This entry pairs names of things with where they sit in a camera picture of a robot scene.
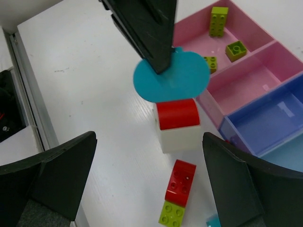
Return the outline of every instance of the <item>lime green lego brick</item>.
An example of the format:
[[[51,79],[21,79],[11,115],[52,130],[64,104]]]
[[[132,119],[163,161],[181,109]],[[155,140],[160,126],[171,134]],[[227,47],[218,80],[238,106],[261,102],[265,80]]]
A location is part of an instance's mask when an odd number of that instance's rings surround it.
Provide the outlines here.
[[[241,41],[236,41],[226,46],[225,53],[231,62],[234,62],[247,54],[247,49]]]
[[[212,13],[227,15],[228,14],[228,7],[216,7],[216,6],[214,6],[213,9],[212,9]]]
[[[211,37],[223,36],[227,14],[228,14],[228,7],[213,7],[211,20],[210,20],[210,27],[209,27],[209,35]]]
[[[208,67],[210,69],[210,73],[214,73],[217,71],[217,67],[218,67],[218,64],[217,64],[217,58],[216,57],[204,57],[205,61],[207,62],[208,64]]]
[[[167,227],[181,227],[185,208],[165,201],[159,223]]]

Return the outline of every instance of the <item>red curved lego brick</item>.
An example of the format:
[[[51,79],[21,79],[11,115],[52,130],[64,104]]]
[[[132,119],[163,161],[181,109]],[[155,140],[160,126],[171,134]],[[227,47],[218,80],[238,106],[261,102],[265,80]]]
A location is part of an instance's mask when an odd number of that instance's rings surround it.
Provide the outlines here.
[[[172,170],[165,194],[165,200],[185,207],[194,179],[195,170],[195,165],[177,160]]]
[[[185,99],[157,103],[160,129],[176,129],[200,124],[199,112],[194,100]]]

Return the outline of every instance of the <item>teal lego piece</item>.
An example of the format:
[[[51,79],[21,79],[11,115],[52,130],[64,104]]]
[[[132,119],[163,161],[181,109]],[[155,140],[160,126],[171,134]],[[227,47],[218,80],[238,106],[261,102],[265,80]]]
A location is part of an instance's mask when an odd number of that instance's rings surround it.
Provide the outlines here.
[[[247,53],[247,49],[241,41],[236,41],[226,46],[225,53],[231,62],[234,62]]]
[[[183,48],[181,46],[175,47],[175,52],[182,52]]]
[[[165,201],[159,223],[167,227],[181,227],[185,208]]]
[[[222,37],[228,14],[228,7],[213,7],[210,19],[209,35]]]
[[[218,215],[214,215],[206,222],[207,227],[221,227]]]

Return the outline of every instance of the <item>pink tray compartment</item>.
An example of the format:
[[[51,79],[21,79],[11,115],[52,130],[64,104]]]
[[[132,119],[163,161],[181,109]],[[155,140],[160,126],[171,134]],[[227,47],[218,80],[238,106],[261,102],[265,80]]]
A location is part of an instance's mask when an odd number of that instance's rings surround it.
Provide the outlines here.
[[[225,115],[303,72],[303,63],[277,41],[214,75],[197,100],[218,128]]]
[[[213,6],[229,8],[222,38],[211,38],[208,34]],[[182,46],[185,51],[194,51],[202,56],[216,56],[218,70],[222,70],[232,65],[225,54],[225,47],[238,40],[243,42],[250,53],[273,41],[274,38],[233,2],[220,0],[176,23],[173,45]]]
[[[222,38],[208,34],[213,6],[228,7]],[[230,62],[226,45],[242,41],[243,58]],[[219,128],[224,116],[303,72],[303,63],[271,37],[231,0],[220,0],[175,24],[174,46],[201,56],[216,56],[218,70],[197,101]]]

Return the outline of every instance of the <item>blue disc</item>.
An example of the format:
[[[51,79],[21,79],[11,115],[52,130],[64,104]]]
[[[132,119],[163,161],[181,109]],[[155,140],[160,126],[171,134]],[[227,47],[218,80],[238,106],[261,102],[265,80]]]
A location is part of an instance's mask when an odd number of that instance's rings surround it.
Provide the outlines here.
[[[178,48],[172,53],[170,67],[159,75],[146,60],[140,61],[134,71],[134,88],[143,99],[160,103],[195,98],[206,89],[209,79],[204,58]]]

